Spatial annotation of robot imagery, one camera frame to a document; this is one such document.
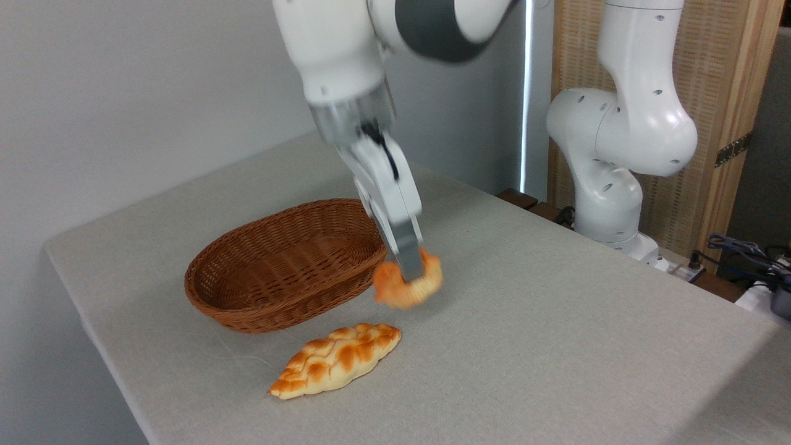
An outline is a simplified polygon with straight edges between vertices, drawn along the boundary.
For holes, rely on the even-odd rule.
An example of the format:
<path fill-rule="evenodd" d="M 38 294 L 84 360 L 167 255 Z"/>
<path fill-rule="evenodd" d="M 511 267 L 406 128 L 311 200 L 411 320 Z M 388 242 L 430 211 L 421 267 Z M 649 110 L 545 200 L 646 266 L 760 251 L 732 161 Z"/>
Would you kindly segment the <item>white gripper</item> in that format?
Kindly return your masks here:
<path fill-rule="evenodd" d="M 385 259 L 396 262 L 405 282 L 413 282 L 425 273 L 417 220 L 423 205 L 403 150 L 386 130 L 383 139 L 378 144 L 364 134 L 337 150 L 353 174 L 365 211 L 378 221 Z"/>

